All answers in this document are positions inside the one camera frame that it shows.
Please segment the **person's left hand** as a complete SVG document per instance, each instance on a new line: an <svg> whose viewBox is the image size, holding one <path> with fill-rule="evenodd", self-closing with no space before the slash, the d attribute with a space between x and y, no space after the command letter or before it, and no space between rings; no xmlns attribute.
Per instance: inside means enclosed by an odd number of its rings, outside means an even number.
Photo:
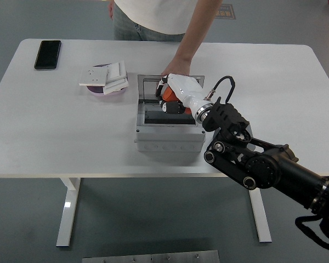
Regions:
<svg viewBox="0 0 329 263"><path fill-rule="evenodd" d="M191 66L191 60L182 59L182 58L173 58L172 61L163 70L161 76L166 76L171 73L176 75L189 76L190 66Z"/></svg>

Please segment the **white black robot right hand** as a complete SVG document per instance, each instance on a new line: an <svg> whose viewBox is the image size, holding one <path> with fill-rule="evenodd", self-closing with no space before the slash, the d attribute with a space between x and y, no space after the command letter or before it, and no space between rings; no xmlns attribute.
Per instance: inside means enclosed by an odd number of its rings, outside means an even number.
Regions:
<svg viewBox="0 0 329 263"><path fill-rule="evenodd" d="M172 73L162 77L156 88L155 96L160 102L164 102L160 97L161 90L165 84L174 91L176 97L182 102L183 107L191 110L193 118L198 122L201 121L200 118L204 112L213 106L206 99L202 87L195 78Z"/></svg>

